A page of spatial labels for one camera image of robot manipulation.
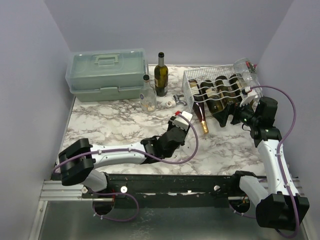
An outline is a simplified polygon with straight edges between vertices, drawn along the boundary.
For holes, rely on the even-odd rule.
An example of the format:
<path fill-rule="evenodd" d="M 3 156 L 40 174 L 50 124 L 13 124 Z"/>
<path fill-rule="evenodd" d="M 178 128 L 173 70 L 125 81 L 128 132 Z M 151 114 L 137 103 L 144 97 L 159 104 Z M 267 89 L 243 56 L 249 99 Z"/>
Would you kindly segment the clear bottle red cap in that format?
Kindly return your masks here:
<path fill-rule="evenodd" d="M 243 88 L 260 85 L 256 69 L 248 58 L 237 60 L 233 64 L 233 69 Z"/>

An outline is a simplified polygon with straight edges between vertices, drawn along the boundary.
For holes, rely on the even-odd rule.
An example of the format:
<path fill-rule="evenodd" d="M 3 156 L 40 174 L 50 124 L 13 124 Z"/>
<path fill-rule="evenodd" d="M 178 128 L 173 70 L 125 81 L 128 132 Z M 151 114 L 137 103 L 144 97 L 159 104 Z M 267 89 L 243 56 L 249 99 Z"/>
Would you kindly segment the clear glass wine bottle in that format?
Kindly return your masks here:
<path fill-rule="evenodd" d="M 141 109 L 146 113 L 152 113 L 156 110 L 157 100 L 156 92 L 151 86 L 149 75 L 143 76 L 143 87 L 140 90 L 139 100 Z"/>

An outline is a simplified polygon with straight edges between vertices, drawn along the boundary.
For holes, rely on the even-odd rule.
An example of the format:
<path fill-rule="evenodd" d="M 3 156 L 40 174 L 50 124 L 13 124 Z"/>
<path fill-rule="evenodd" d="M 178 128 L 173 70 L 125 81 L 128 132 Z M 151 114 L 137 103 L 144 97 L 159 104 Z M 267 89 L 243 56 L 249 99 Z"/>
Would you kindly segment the dark green brown-label wine bottle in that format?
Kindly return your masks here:
<path fill-rule="evenodd" d="M 168 92 L 168 67 L 164 63 L 165 54 L 158 53 L 158 65 L 154 68 L 154 84 L 156 95 L 164 97 Z"/>

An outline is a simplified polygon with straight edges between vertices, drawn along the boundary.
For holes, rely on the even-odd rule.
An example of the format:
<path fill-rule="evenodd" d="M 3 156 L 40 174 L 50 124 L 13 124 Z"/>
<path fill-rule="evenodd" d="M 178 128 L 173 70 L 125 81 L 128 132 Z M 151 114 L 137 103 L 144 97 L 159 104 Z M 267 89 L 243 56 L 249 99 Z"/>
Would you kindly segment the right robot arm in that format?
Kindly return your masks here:
<path fill-rule="evenodd" d="M 236 171 L 230 191 L 236 196 L 245 196 L 243 200 L 229 201 L 231 209 L 244 216 L 250 206 L 255 206 L 254 219 L 260 227 L 295 231 L 309 210 L 310 203 L 300 195 L 290 176 L 283 153 L 283 137 L 274 126 L 277 109 L 275 99 L 262 97 L 255 110 L 251 105 L 240 106 L 230 102 L 214 109 L 211 115 L 221 127 L 226 126 L 228 117 L 232 115 L 231 124 L 242 123 L 250 128 L 250 136 L 266 174 L 268 188 L 262 186 L 254 173 Z"/>

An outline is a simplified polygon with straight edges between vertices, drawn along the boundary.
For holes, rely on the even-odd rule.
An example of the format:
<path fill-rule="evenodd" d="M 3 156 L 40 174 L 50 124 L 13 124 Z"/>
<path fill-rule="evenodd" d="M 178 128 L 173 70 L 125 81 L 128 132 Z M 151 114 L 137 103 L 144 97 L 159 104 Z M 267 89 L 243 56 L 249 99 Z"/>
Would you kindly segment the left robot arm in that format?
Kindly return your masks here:
<path fill-rule="evenodd" d="M 189 129 L 190 121 L 177 115 L 169 119 L 167 131 L 162 135 L 128 145 L 97 145 L 91 144 L 88 138 L 81 138 L 58 155 L 57 168 L 61 183 L 63 186 L 82 184 L 99 197 L 107 197 L 111 185 L 107 175 L 99 172 L 98 168 L 121 164 L 167 163 L 176 149 L 185 144 Z"/>

